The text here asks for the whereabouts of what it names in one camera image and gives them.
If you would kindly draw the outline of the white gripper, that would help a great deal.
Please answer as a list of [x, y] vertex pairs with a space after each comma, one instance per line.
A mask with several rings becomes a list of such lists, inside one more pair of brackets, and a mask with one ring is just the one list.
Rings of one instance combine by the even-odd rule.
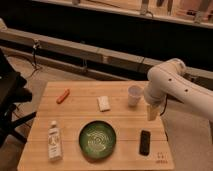
[[144, 89], [144, 99], [149, 104], [147, 106], [147, 119], [153, 121], [158, 115], [158, 107], [165, 99], [165, 93], [157, 93], [155, 90], [146, 87]]

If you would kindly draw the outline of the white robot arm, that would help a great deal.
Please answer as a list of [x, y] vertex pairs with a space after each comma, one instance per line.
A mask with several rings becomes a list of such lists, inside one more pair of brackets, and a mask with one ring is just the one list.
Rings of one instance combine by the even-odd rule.
[[169, 94], [213, 122], [213, 91], [185, 79], [185, 71], [185, 63], [178, 58], [150, 68], [147, 74], [149, 82], [143, 91], [145, 101], [149, 105], [159, 106]]

